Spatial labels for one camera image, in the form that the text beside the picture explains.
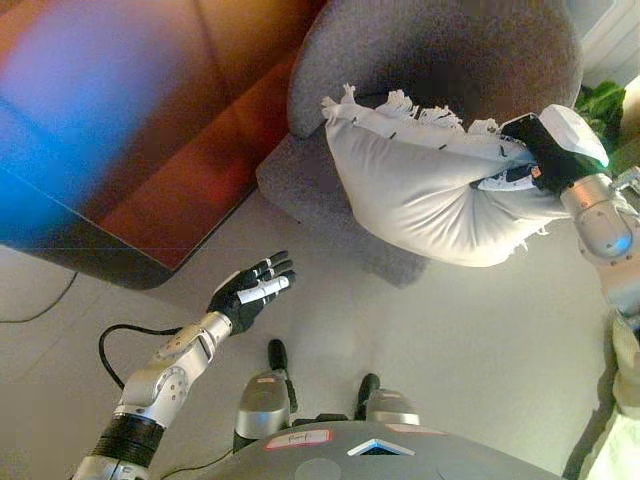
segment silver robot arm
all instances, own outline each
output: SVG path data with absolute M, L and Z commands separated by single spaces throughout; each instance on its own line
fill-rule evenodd
M 620 190 L 639 178 L 638 167 L 616 182 L 590 175 L 560 195 L 578 231 L 580 252 L 596 268 L 604 297 L 625 317 L 640 314 L 640 216 Z
M 533 154 L 534 183 L 560 197 L 607 301 L 625 317 L 640 314 L 640 217 L 620 194 L 626 187 L 640 194 L 640 168 L 612 182 L 598 137 L 582 117 L 560 105 L 510 120 L 500 130 Z
M 164 431 L 220 344 L 248 330 L 265 305 L 295 280 L 280 252 L 232 275 L 214 293 L 208 313 L 182 328 L 127 380 L 111 422 L 73 480 L 147 480 Z

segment label sticker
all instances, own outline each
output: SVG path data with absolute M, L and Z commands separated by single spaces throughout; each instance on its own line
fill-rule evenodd
M 309 430 L 307 432 L 290 433 L 272 438 L 264 447 L 265 450 L 278 450 L 280 448 L 304 447 L 320 445 L 330 442 L 333 438 L 331 430 Z
M 388 423 L 387 428 L 397 433 L 423 433 L 426 435 L 446 435 L 445 432 L 423 427 L 422 425 L 408 425 L 406 423 Z

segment black cord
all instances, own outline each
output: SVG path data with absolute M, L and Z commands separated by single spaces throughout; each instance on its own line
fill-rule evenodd
M 128 325 L 126 323 L 119 323 L 117 325 L 111 325 L 107 328 L 102 335 L 100 335 L 100 340 L 98 340 L 98 354 L 100 355 L 100 361 L 104 366 L 105 370 L 109 374 L 109 376 L 113 379 L 114 382 L 120 387 L 120 390 L 124 389 L 124 382 L 120 380 L 118 374 L 111 368 L 111 364 L 109 360 L 107 360 L 107 355 L 104 353 L 104 341 L 107 336 L 115 331 L 115 330 L 133 330 L 134 332 L 147 333 L 149 335 L 175 335 L 182 328 L 171 328 L 169 330 L 151 330 L 149 328 L 138 327 L 137 325 Z
M 195 472 L 196 470 L 202 470 L 203 468 L 210 467 L 210 466 L 215 465 L 216 463 L 224 460 L 225 458 L 227 458 L 231 452 L 233 452 L 233 449 L 228 450 L 227 453 L 225 453 L 224 455 L 222 455 L 219 458 L 216 458 L 214 461 L 207 463 L 206 465 L 200 465 L 199 467 L 179 468 L 178 470 L 174 470 L 173 472 L 169 472 L 169 473 L 163 475 L 162 477 L 160 477 L 160 480 L 166 480 L 167 478 L 169 478 L 172 475 L 175 475 L 176 473 L 180 473 L 180 472 Z
M 3 324 L 3 323 L 4 324 L 9 324 L 9 323 L 28 323 L 28 322 L 31 322 L 31 321 L 37 319 L 37 318 L 40 318 L 42 315 L 44 315 L 49 310 L 51 310 L 53 307 L 55 307 L 58 303 L 60 303 L 60 300 L 63 299 L 63 297 L 67 294 L 69 289 L 75 283 L 76 278 L 78 278 L 78 272 L 75 272 L 73 274 L 73 276 L 71 277 L 71 280 L 69 280 L 69 283 L 67 284 L 67 286 L 64 287 L 64 290 L 62 290 L 62 293 L 60 295 L 58 295 L 58 298 L 56 298 L 51 305 L 49 305 L 47 308 L 42 310 L 40 313 L 34 315 L 33 317 L 23 318 L 22 320 L 0 320 L 0 324 Z

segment gray floor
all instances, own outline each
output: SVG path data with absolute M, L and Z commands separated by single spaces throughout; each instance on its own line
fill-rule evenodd
M 105 327 L 195 320 L 232 271 L 283 248 L 297 264 L 295 289 L 224 345 L 165 435 L 152 478 L 230 446 L 235 405 L 266 367 L 273 337 L 287 344 L 301 416 L 351 412 L 360 379 L 373 371 L 414 400 L 423 424 L 562 473 L 600 407 L 601 377 L 600 396 L 610 400 L 610 349 L 607 308 L 571 224 L 549 230 L 503 265 L 433 262 L 398 290 L 254 194 L 162 287 L 128 291 L 81 275 L 42 319 L 0 325 L 0 478 L 67 478 L 93 447 L 118 399 L 97 357 Z M 6 250 L 0 262 L 10 272 L 0 283 L 3 315 L 37 311 L 69 278 Z M 126 376 L 159 341 L 117 333 L 107 349 Z

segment black robotic glove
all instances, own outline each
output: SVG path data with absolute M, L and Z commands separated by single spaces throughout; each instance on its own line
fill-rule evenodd
M 249 330 L 264 306 L 295 282 L 293 262 L 287 260 L 288 256 L 287 251 L 278 252 L 232 275 L 215 291 L 207 312 L 226 315 L 231 320 L 231 335 Z

